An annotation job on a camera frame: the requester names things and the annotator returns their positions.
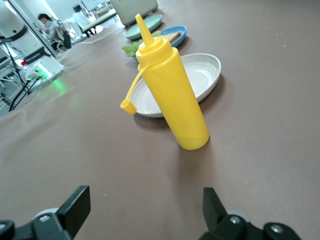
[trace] bottle cap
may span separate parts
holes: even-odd
[[[141,32],[143,43],[140,44],[135,56],[141,68],[157,64],[173,52],[171,44],[166,37],[153,37],[140,14],[135,16]]]

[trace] white equipment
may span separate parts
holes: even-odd
[[[0,0],[0,42],[10,42],[24,57],[29,93],[52,82],[64,71],[61,65],[25,26],[20,17]]]
[[[145,17],[158,8],[157,0],[110,0],[110,2],[125,26],[134,24],[137,14]]]

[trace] white oval plate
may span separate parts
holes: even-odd
[[[194,95],[202,101],[216,86],[220,73],[220,60],[207,53],[181,56],[183,66],[191,83]],[[133,89],[130,100],[137,113],[150,118],[162,118],[163,114],[143,78]]]

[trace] green plate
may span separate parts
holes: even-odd
[[[156,30],[162,24],[162,15],[157,14],[144,19],[145,25],[150,32]],[[141,39],[141,33],[138,24],[132,26],[124,35],[127,39],[136,40]]]

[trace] backpack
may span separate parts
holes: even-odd
[[[71,48],[71,38],[69,33],[65,30],[65,27],[61,24],[56,31],[58,38],[63,42],[66,49]]]

